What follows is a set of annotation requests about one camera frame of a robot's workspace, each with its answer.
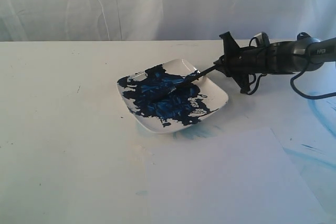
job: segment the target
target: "square plate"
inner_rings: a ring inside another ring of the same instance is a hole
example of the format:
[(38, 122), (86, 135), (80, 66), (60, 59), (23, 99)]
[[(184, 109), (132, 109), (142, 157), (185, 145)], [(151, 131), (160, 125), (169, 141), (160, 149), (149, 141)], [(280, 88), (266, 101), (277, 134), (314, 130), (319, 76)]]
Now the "square plate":
[(149, 90), (177, 84), (198, 71), (188, 61), (175, 59), (118, 80), (119, 93), (129, 111), (146, 129), (154, 133), (171, 133), (194, 125), (223, 107), (227, 93), (204, 76), (177, 89), (164, 99), (151, 102)]

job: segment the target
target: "paper sheet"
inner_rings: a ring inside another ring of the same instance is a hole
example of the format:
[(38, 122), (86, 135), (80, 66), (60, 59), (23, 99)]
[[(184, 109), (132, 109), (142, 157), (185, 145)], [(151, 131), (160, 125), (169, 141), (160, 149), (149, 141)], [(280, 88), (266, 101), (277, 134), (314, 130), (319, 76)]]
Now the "paper sheet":
[(153, 224), (318, 224), (325, 213), (270, 129), (152, 150)]

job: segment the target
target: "white backdrop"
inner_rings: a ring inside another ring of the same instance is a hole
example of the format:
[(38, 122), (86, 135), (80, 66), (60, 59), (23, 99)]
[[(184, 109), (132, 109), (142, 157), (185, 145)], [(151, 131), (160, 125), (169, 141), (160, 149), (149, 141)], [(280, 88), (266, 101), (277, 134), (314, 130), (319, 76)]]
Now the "white backdrop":
[(0, 40), (336, 37), (334, 0), (0, 0)]

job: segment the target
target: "table surface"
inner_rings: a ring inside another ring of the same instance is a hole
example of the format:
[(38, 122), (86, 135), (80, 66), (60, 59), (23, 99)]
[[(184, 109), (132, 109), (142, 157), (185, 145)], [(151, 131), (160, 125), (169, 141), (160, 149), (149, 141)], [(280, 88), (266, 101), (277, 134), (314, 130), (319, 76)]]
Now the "table surface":
[[(228, 104), (193, 127), (156, 135), (118, 94), (116, 81), (126, 75), (175, 58), (202, 70), (222, 54), (220, 40), (0, 43), (0, 223), (149, 223), (143, 159), (150, 148), (260, 127), (272, 128), (335, 214), (336, 99), (307, 101), (291, 90), (290, 76), (267, 76), (246, 96), (212, 72)], [(335, 78), (328, 63), (297, 84), (325, 93), (336, 89)]]

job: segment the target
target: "paintbrush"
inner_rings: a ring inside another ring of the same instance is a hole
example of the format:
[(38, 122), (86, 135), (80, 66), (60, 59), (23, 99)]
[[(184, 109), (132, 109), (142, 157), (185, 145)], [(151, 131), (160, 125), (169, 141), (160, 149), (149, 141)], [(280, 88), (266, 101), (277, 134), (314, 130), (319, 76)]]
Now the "paintbrush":
[(162, 100), (163, 98), (165, 98), (167, 95), (169, 95), (170, 93), (174, 92), (176, 89), (180, 89), (180, 88), (184, 88), (186, 86), (188, 86), (190, 83), (192, 83), (193, 81), (199, 79), (202, 76), (205, 76), (206, 74), (210, 73), (211, 71), (215, 70), (218, 67), (218, 65), (213, 65), (212, 67), (198, 73), (195, 74), (191, 73), (188, 76), (185, 77), (183, 82), (180, 82), (172, 87), (169, 88), (165, 88), (163, 90), (160, 90), (160, 92), (158, 92), (157, 94), (155, 94), (152, 98), (151, 98), (151, 102), (158, 102), (160, 100)]

